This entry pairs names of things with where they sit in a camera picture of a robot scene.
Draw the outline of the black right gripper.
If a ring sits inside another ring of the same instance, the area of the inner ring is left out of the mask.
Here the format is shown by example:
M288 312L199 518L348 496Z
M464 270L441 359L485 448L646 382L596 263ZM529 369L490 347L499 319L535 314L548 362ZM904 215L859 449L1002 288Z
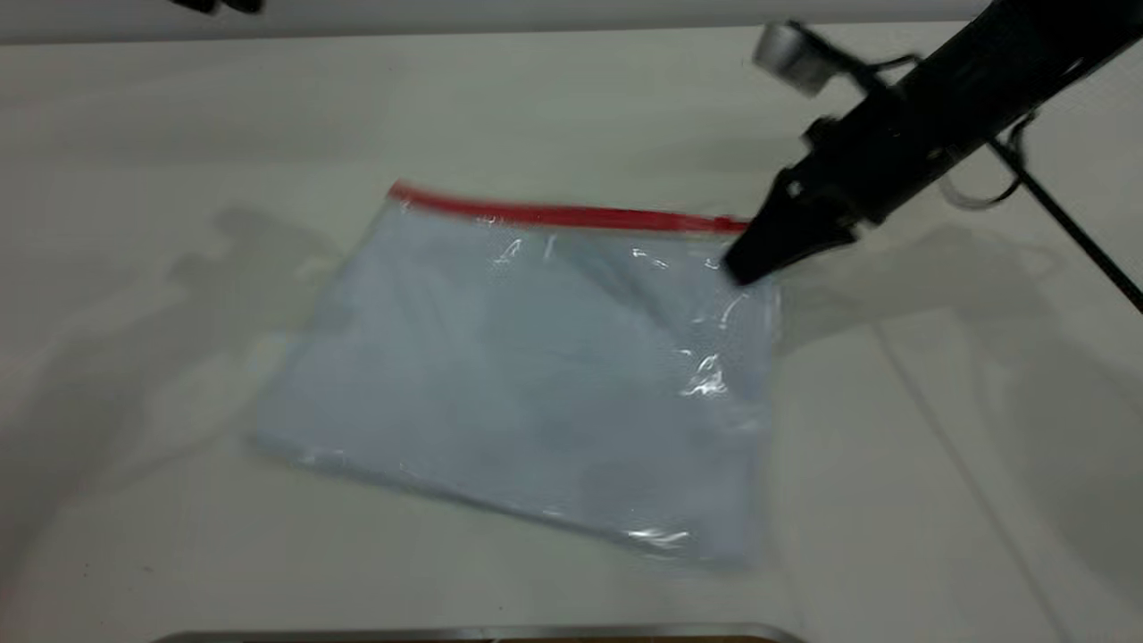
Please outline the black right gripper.
M895 85L805 132L809 151L776 176L764 206L724 255L736 286L857 241L948 172L948 89Z

